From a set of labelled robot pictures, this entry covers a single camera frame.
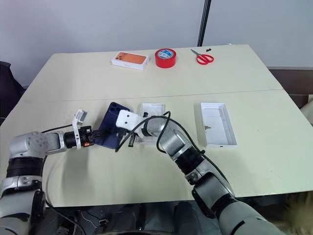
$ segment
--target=black wire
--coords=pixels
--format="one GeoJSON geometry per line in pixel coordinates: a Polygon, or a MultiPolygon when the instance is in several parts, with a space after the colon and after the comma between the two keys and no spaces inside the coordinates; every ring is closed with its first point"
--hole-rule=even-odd
{"type": "Polygon", "coordinates": [[[163,114],[163,116],[165,116],[165,115],[167,115],[168,114],[168,116],[167,116],[167,119],[166,119],[166,122],[165,122],[165,125],[164,125],[164,127],[163,127],[163,129],[162,129],[162,131],[161,131],[161,133],[160,133],[160,135],[158,136],[158,139],[157,139],[157,141],[156,141],[156,148],[158,149],[158,151],[160,151],[161,153],[166,153],[164,150],[162,150],[162,149],[160,149],[160,147],[159,147],[159,142],[160,142],[160,139],[161,139],[161,137],[162,137],[162,135],[163,135],[163,133],[164,133],[164,131],[165,131],[165,129],[166,129],[166,127],[167,127],[167,125],[168,125],[168,122],[170,121],[170,118],[171,118],[171,111],[167,111],[166,113],[164,113],[163,114]]]}
{"type": "Polygon", "coordinates": [[[99,221],[101,220],[99,217],[97,217],[97,216],[95,216],[95,215],[93,215],[93,214],[90,214],[88,211],[85,211],[85,212],[86,212],[88,215],[90,215],[90,216],[92,216],[92,217],[98,219],[99,221]]]}
{"type": "Polygon", "coordinates": [[[57,211],[50,203],[48,203],[47,200],[45,200],[45,203],[51,208],[51,210],[53,210],[54,212],[56,212],[59,216],[63,217],[64,219],[66,219],[67,221],[71,222],[74,225],[77,225],[77,227],[82,231],[82,233],[84,235],[87,235],[85,230],[83,229],[82,226],[80,226],[78,223],[76,223],[74,220],[71,220],[70,218],[68,218],[66,215],[62,214],[61,212],[57,211]]]}
{"type": "MultiPolygon", "coordinates": [[[[43,172],[44,172],[44,165],[45,165],[45,161],[47,160],[47,156],[48,155],[45,155],[44,159],[43,159],[43,167],[41,169],[41,178],[43,177],[43,172]]],[[[41,180],[41,185],[40,185],[40,191],[42,192],[43,191],[43,181],[41,180]]]]}
{"type": "Polygon", "coordinates": [[[146,123],[147,121],[151,120],[151,119],[155,119],[155,118],[159,118],[159,117],[164,117],[164,116],[152,116],[149,117],[147,119],[144,119],[143,121],[141,121],[137,126],[135,126],[133,128],[133,130],[131,130],[128,135],[122,140],[122,142],[115,148],[115,152],[117,153],[119,151],[119,149],[123,146],[123,144],[126,142],[126,140],[128,140],[128,138],[135,132],[135,130],[141,126],[142,124],[146,123]]]}
{"type": "Polygon", "coordinates": [[[194,143],[194,141],[192,140],[191,136],[189,135],[189,133],[186,131],[185,128],[183,128],[183,126],[178,123],[177,121],[165,117],[165,116],[152,116],[149,117],[143,121],[141,121],[137,126],[135,126],[130,132],[129,134],[124,138],[124,140],[118,145],[118,147],[115,149],[115,152],[118,152],[119,149],[122,147],[122,145],[126,142],[126,140],[135,132],[135,130],[141,126],[142,124],[146,123],[147,121],[151,120],[151,119],[155,119],[155,118],[165,118],[165,119],[169,119],[170,121],[172,121],[173,123],[175,123],[177,126],[180,127],[180,129],[185,133],[185,135],[187,136],[187,138],[189,139],[189,141],[191,142],[192,146],[201,154],[201,156],[203,156],[208,162],[210,162],[216,169],[217,171],[226,179],[225,175],[222,173],[222,171],[214,164],[214,162],[212,162],[204,153],[205,151],[200,151],[199,148],[196,146],[196,144],[194,143]]]}
{"type": "Polygon", "coordinates": [[[70,126],[72,126],[72,124],[69,124],[69,125],[66,125],[66,126],[60,126],[60,127],[52,128],[52,129],[49,129],[49,130],[46,130],[46,131],[42,131],[42,133],[46,133],[46,132],[54,131],[54,130],[59,130],[59,129],[70,127],[70,126]]]}

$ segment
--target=red tape roll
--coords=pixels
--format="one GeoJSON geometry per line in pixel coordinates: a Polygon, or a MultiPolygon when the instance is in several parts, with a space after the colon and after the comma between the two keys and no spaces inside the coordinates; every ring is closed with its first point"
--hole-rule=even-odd
{"type": "Polygon", "coordinates": [[[169,48],[163,48],[155,53],[156,65],[160,68],[170,68],[176,63],[176,52],[169,48]]]}

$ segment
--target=blue phone case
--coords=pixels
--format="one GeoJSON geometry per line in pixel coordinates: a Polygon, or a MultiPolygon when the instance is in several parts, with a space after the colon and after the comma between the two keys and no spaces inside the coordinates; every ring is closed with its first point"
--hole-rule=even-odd
{"type": "Polygon", "coordinates": [[[102,138],[95,139],[95,144],[116,149],[126,133],[126,129],[118,128],[115,125],[120,110],[130,111],[130,109],[118,103],[112,102],[110,104],[99,127],[99,130],[103,131],[105,135],[102,138]]]}

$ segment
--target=red scissors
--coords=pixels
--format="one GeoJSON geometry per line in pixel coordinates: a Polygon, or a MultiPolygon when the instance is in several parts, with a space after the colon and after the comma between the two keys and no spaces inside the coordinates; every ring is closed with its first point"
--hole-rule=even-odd
{"type": "Polygon", "coordinates": [[[199,54],[192,49],[191,51],[197,55],[197,62],[201,65],[207,65],[208,63],[212,63],[214,61],[213,56],[206,55],[206,54],[199,54]]]}

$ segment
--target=white wall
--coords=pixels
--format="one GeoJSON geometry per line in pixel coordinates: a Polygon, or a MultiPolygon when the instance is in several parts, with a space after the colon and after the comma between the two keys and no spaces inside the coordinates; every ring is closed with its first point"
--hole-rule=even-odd
{"type": "Polygon", "coordinates": [[[268,67],[313,68],[313,0],[212,0],[203,45],[228,43],[268,67]]]}
{"type": "Polygon", "coordinates": [[[204,0],[1,0],[0,61],[29,85],[61,52],[197,45],[204,0]]]}

